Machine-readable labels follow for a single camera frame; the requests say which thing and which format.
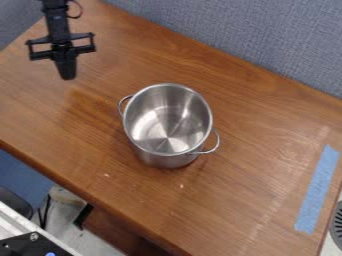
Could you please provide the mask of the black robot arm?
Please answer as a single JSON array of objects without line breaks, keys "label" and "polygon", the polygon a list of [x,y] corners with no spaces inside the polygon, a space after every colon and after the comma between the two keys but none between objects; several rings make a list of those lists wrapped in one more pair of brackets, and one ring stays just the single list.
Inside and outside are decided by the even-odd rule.
[{"label": "black robot arm", "polygon": [[61,79],[73,80],[77,71],[77,56],[96,51],[95,34],[70,32],[68,20],[79,19],[83,15],[83,12],[75,16],[68,14],[70,2],[81,8],[76,0],[38,1],[48,34],[25,42],[29,60],[52,60]]}]

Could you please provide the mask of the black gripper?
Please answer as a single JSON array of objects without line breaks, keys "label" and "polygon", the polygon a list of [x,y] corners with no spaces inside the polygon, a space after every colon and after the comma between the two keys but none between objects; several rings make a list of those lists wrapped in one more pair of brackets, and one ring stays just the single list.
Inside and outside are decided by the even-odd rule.
[{"label": "black gripper", "polygon": [[[65,16],[45,17],[45,24],[48,29],[46,36],[25,42],[29,50],[29,59],[53,60],[60,77],[64,80],[72,80],[76,77],[77,55],[96,51],[93,42],[95,34],[92,32],[72,33]],[[88,39],[89,43],[87,45],[75,46],[73,41],[80,39]],[[42,44],[49,44],[50,49],[34,51],[33,46]]]}]

